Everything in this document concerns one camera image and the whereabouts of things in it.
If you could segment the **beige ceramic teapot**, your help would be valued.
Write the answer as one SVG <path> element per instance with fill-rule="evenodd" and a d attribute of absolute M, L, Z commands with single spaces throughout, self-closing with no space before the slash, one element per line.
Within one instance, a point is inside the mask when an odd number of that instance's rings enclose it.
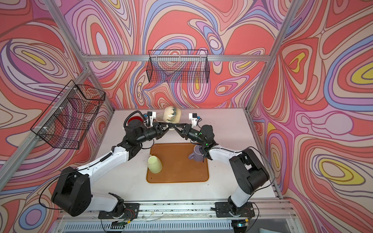
<path fill-rule="evenodd" d="M 164 109 L 162 114 L 157 115 L 156 120 L 166 123 L 179 123 L 181 115 L 181 109 L 174 106 L 169 106 Z"/>

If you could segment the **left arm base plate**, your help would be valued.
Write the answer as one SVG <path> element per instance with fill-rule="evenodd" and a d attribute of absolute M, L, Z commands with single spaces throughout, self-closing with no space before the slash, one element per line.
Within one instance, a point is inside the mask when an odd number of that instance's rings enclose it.
<path fill-rule="evenodd" d="M 113 211 L 106 212 L 100 211 L 98 219 L 109 219 L 109 220 L 134 220 L 139 214 L 139 203 L 123 203 L 118 207 L 115 207 Z"/>

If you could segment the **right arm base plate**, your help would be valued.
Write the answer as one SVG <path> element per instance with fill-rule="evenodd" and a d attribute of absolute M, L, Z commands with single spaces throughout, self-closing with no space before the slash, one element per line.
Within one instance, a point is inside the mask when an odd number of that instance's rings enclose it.
<path fill-rule="evenodd" d="M 254 207 L 252 202 L 247 202 L 242 207 L 235 207 L 233 203 L 216 202 L 211 208 L 216 213 L 218 218 L 222 217 L 244 217 L 251 219 L 255 217 Z"/>

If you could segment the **purple mug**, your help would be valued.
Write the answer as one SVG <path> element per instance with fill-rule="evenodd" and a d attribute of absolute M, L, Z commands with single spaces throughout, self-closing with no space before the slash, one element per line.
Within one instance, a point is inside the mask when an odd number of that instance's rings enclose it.
<path fill-rule="evenodd" d="M 193 152 L 188 156 L 189 160 L 194 160 L 196 162 L 203 162 L 204 161 L 204 156 L 200 152 L 201 146 L 195 145 L 193 148 Z"/>

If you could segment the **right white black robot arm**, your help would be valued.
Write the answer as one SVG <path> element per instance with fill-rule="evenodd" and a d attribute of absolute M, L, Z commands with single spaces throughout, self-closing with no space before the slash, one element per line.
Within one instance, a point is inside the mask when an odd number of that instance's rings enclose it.
<path fill-rule="evenodd" d="M 238 187 L 229 196 L 226 209 L 216 207 L 217 214 L 241 216 L 246 204 L 254 193 L 260 190 L 270 180 L 270 174 L 256 153 L 247 147 L 235 151 L 219 146 L 215 141 L 213 127 L 204 125 L 200 130 L 193 129 L 191 124 L 173 124 L 170 126 L 184 139 L 189 139 L 199 144 L 203 158 L 219 161 L 231 166 Z"/>

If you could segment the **black red mug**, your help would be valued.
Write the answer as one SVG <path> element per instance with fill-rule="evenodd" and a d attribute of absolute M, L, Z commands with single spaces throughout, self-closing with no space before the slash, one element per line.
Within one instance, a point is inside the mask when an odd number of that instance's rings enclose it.
<path fill-rule="evenodd" d="M 134 120 L 138 120 L 138 121 L 140 121 L 140 122 L 143 122 L 143 121 L 144 121 L 143 117 L 141 117 L 141 116 L 131 116 L 131 117 L 128 119 L 127 124 L 129 124 L 131 121 L 134 121 Z"/>

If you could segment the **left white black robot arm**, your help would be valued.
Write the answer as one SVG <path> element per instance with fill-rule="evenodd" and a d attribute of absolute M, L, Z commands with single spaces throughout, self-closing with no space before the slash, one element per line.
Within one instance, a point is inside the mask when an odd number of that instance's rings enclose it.
<path fill-rule="evenodd" d="M 115 167 L 134 158 L 146 141 L 160 139 L 172 124 L 178 124 L 179 118 L 168 117 L 161 122 L 155 120 L 155 113 L 142 114 L 132 112 L 124 121 L 125 136 L 114 145 L 105 155 L 78 168 L 67 167 L 57 182 L 51 201 L 56 204 L 56 210 L 63 210 L 70 216 L 78 216 L 87 211 L 99 211 L 111 218 L 121 218 L 125 212 L 123 198 L 109 192 L 108 194 L 94 193 L 91 190 L 101 177 Z"/>

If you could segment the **light green mug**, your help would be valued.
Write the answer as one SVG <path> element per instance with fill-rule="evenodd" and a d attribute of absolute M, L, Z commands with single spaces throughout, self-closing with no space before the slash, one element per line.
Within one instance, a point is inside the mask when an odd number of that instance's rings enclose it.
<path fill-rule="evenodd" d="M 163 168 L 163 165 L 157 156 L 149 156 L 147 163 L 149 171 L 153 174 L 158 174 Z"/>

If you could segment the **orange brown serving tray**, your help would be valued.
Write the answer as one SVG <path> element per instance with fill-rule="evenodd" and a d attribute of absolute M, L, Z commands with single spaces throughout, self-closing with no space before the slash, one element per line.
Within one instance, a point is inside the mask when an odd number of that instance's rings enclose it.
<path fill-rule="evenodd" d="M 155 144 L 150 155 L 156 156 L 162 163 L 162 170 L 157 173 L 147 171 L 148 183 L 198 183 L 209 179 L 208 162 L 194 160 L 190 155 L 195 145 L 191 143 Z"/>

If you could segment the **aluminium rail with vents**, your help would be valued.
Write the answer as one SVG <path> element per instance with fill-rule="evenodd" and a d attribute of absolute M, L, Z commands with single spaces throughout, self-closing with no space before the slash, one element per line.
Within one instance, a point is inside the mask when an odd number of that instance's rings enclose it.
<path fill-rule="evenodd" d="M 289 201 L 251 200 L 241 215 L 218 217 L 218 200 L 138 202 L 136 217 L 99 219 L 98 212 L 78 217 L 60 214 L 52 233 L 302 233 Z"/>

